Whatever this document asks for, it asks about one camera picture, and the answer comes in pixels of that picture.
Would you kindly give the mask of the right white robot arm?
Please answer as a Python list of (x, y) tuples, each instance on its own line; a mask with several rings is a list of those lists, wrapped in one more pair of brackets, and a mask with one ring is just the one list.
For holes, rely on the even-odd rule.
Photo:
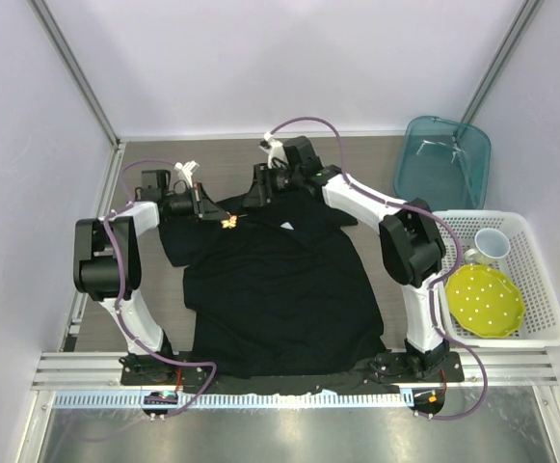
[(390, 278), (402, 287), (408, 330), (405, 359), (408, 373), (419, 381), (440, 371), (449, 341), (438, 333), (438, 296), (446, 248), (434, 216), (424, 202), (402, 202), (360, 183), (340, 167), (325, 166), (305, 136), (285, 142), (267, 132), (259, 142), (265, 162), (253, 167), (253, 182), (243, 207), (255, 210), (289, 191), (308, 193), (341, 210), (378, 233), (382, 261)]

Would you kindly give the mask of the black t-shirt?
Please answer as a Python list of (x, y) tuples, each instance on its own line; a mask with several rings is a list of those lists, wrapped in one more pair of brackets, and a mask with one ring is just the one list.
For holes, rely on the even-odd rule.
[(196, 315), (193, 360), (250, 378), (339, 373), (383, 352), (380, 309), (346, 233), (354, 217), (300, 193), (254, 211), (236, 197), (224, 206), (247, 217), (232, 230), (187, 217), (159, 227)]

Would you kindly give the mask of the red gold brooch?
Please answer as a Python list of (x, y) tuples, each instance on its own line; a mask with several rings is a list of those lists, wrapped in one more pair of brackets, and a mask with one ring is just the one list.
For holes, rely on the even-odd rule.
[(247, 214), (232, 214), (229, 215), (226, 219), (221, 220), (220, 224), (223, 230), (232, 230), (235, 229), (240, 221), (247, 217)]

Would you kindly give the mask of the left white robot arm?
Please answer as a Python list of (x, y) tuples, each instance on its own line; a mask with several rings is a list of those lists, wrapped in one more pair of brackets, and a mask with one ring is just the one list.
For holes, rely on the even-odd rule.
[(97, 218), (75, 224), (73, 282), (76, 289), (98, 302), (115, 320), (127, 343), (123, 368), (140, 372), (164, 385), (178, 368), (165, 331), (151, 316), (141, 292), (139, 237), (173, 217), (217, 222), (225, 228), (236, 217), (214, 203), (194, 180), (199, 164), (177, 162), (169, 170), (142, 172), (143, 184), (126, 189), (127, 202)]

